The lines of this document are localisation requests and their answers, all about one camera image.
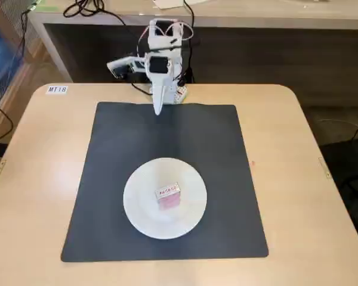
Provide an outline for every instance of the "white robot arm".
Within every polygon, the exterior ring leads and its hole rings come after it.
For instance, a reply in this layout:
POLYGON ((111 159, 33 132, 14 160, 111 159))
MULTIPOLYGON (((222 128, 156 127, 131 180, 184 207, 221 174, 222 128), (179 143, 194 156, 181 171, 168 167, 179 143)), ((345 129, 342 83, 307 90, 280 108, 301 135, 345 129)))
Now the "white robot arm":
POLYGON ((178 20, 153 19, 141 35, 142 38, 149 31, 150 51, 145 53, 144 58, 126 57, 107 63, 116 78, 122 78, 125 73, 146 73, 152 83, 156 115, 161 113, 163 104, 174 103, 182 69, 182 41, 193 36, 183 39, 184 26, 188 27, 188 24, 178 20))

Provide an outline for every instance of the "wooden table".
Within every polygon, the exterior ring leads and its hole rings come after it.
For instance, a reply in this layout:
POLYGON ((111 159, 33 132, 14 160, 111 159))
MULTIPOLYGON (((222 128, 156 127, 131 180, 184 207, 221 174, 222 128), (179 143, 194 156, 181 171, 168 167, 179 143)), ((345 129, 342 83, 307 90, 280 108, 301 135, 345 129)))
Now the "wooden table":
MULTIPOLYGON (((146 26, 152 18, 156 17, 179 18, 188 23, 191 19, 186 9, 160 10, 153 0, 105 0, 104 2, 106 10, 119 15, 127 25, 132 26, 146 26)), ((55 42, 58 35, 53 35, 50 30, 46 29, 46 26, 51 24, 121 25, 115 17, 102 13, 93 17, 64 18, 63 11, 72 3, 74 0, 42 0, 36 10, 29 14, 33 26, 55 64, 69 81, 74 79, 69 71, 72 67, 69 67, 69 60, 64 58, 61 51, 66 47, 64 43, 55 42)), ((196 16, 196 27, 358 30, 358 0, 333 0, 331 2, 324 2, 324 0, 321 2, 313 2, 313 0, 310 2, 305 2, 305 0, 209 0, 194 4, 192 7, 196 16)), ((72 51, 71 57, 74 57, 77 52, 79 50, 72 51)))
POLYGON ((358 285, 356 231, 295 95, 277 85, 190 85, 186 99, 237 107, 268 257, 61 262, 97 103, 150 99, 126 84, 47 90, 0 166, 0 285, 358 285))

